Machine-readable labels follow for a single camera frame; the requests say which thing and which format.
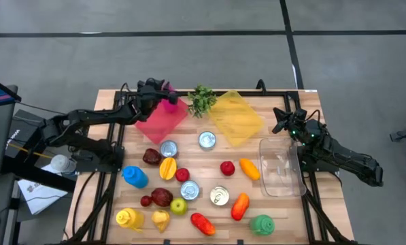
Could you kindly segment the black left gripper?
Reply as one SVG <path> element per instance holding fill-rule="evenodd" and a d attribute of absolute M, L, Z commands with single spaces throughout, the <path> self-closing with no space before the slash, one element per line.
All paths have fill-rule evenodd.
<path fill-rule="evenodd" d="M 162 99 L 168 99 L 170 104 L 177 104 L 178 95 L 169 92 L 170 82 L 148 78 L 137 83 L 137 107 L 142 114 L 151 114 Z"/>

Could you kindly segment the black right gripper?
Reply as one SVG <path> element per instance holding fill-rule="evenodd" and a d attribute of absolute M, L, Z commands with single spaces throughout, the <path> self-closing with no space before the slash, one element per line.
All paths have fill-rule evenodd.
<path fill-rule="evenodd" d="M 298 109 L 291 115 L 279 108 L 274 108 L 273 112 L 277 120 L 283 120 L 272 129 L 273 134 L 287 129 L 291 138 L 300 143 L 314 143 L 322 136 L 319 110 L 313 111 L 309 117 L 304 109 Z"/>

